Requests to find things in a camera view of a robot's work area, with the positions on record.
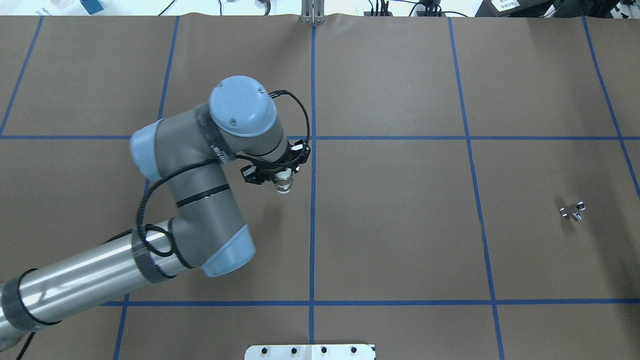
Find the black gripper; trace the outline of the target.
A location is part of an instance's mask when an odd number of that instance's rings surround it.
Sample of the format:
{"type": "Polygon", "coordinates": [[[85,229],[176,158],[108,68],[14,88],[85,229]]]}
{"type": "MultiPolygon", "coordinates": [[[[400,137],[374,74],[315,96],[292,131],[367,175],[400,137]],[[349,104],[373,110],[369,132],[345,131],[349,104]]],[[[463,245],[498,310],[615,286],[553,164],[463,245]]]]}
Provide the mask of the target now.
{"type": "Polygon", "coordinates": [[[285,148],[281,158],[276,161],[267,161],[256,156],[240,155],[241,160],[250,162],[250,165],[241,169],[243,180],[252,185],[263,185],[273,180],[276,173],[287,168],[292,169],[294,175],[299,173],[302,164],[306,164],[311,153],[309,140],[298,140],[291,144],[284,141],[285,148]]]}

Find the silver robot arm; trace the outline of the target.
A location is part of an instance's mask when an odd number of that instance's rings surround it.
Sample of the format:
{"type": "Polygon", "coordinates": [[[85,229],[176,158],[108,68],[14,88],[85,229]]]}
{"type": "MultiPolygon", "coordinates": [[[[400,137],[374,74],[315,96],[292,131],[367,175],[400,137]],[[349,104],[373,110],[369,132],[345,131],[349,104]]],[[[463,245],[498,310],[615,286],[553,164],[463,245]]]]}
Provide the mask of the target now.
{"type": "Polygon", "coordinates": [[[137,130],[130,153],[150,184],[130,228],[2,284],[1,350],[27,349],[39,332],[186,271],[217,278],[248,264],[256,246],[224,166],[244,161],[243,182],[285,194],[310,142],[304,101],[245,75],[220,80],[202,104],[137,130]]]}

